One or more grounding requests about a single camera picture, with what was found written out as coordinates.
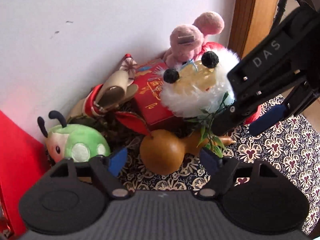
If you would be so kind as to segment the brown gourd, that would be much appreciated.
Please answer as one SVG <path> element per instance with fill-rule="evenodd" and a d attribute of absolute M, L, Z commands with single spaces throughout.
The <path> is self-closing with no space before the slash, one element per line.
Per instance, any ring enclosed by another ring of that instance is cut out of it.
<path fill-rule="evenodd" d="M 208 143 L 208 138 L 201 140 L 199 131 L 179 138 L 172 132 L 158 129 L 143 138 L 139 155 L 147 170 L 158 175 L 169 175 L 180 168 L 186 154 L 198 156 L 201 148 Z"/>

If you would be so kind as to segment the floral patterned table cloth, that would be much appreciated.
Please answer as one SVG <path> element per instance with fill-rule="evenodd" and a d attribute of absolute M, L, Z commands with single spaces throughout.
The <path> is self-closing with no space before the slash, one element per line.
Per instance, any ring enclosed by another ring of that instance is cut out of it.
<path fill-rule="evenodd" d="M 292 116 L 257 137 L 241 125 L 228 133 L 236 141 L 223 155 L 244 163 L 264 159 L 287 177 L 307 197 L 310 211 L 303 225 L 308 235 L 319 221 L 319 134 L 303 116 Z M 210 180 L 199 158 L 186 155 L 179 170 L 167 176 L 148 171 L 139 157 L 140 138 L 129 145 L 128 158 L 119 180 L 129 190 L 198 191 Z"/>

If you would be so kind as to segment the small red gift box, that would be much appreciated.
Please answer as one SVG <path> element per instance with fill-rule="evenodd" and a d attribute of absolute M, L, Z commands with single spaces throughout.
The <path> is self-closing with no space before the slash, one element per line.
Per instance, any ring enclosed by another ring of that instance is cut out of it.
<path fill-rule="evenodd" d="M 134 84 L 138 92 L 134 100 L 140 116 L 146 121 L 149 129 L 169 129 L 174 121 L 174 115 L 161 103 L 163 78 L 157 72 L 166 70 L 167 65 L 161 59 L 140 65 L 136 69 Z"/>

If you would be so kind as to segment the green caterpillar plush toy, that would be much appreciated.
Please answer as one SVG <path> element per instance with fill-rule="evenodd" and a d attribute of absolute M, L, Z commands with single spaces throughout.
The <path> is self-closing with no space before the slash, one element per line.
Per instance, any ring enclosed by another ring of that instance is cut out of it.
<path fill-rule="evenodd" d="M 46 130 L 44 119 L 40 116 L 37 124 L 45 137 L 47 151 L 56 163 L 62 159 L 85 163 L 97 155 L 111 155 L 106 139 L 96 129 L 81 124 L 68 124 L 58 111 L 50 111 L 48 116 L 58 120 L 59 124 Z"/>

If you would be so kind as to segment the white fluffy panda fan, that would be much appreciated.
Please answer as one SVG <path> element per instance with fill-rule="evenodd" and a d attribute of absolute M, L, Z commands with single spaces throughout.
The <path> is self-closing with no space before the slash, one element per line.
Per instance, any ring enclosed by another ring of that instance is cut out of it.
<path fill-rule="evenodd" d="M 163 79 L 162 104 L 175 116 L 197 123 L 199 142 L 208 139 L 206 147 L 218 157 L 222 157 L 224 146 L 211 128 L 218 114 L 235 100 L 227 74 L 239 61 L 229 49 L 208 49 L 183 65 L 156 70 Z"/>

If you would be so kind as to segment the large red cardboard box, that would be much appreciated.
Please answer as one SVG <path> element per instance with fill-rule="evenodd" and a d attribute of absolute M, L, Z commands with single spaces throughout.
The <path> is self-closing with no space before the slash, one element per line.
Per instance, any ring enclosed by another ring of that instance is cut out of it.
<path fill-rule="evenodd" d="M 21 197 L 49 170 L 42 143 L 1 113 L 1 229 L 17 237 L 26 227 L 20 217 Z"/>

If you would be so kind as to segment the wooden door frame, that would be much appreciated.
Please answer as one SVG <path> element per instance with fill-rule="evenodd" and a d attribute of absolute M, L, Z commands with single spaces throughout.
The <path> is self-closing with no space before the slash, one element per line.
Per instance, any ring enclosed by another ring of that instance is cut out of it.
<path fill-rule="evenodd" d="M 246 56 L 269 33 L 278 0 L 236 0 L 228 48 Z"/>

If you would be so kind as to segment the pink plush mouse toy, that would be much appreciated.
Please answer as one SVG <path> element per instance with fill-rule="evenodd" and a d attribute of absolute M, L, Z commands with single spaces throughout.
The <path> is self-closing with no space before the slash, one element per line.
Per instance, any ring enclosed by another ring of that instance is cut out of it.
<path fill-rule="evenodd" d="M 170 35 L 170 48 L 164 53 L 163 61 L 168 67 L 177 67 L 195 59 L 206 38 L 220 34 L 224 27 L 223 18 L 214 11 L 202 13 L 193 24 L 179 25 Z"/>

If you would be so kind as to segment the beige scroll ornament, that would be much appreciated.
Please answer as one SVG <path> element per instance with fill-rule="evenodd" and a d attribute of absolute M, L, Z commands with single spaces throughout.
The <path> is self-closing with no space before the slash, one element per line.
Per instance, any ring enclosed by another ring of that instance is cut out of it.
<path fill-rule="evenodd" d="M 100 85 L 93 87 L 70 111 L 67 121 L 77 118 L 102 118 L 110 110 L 131 100 L 139 87 L 134 83 L 138 64 L 131 54 L 125 54 L 119 68 Z"/>

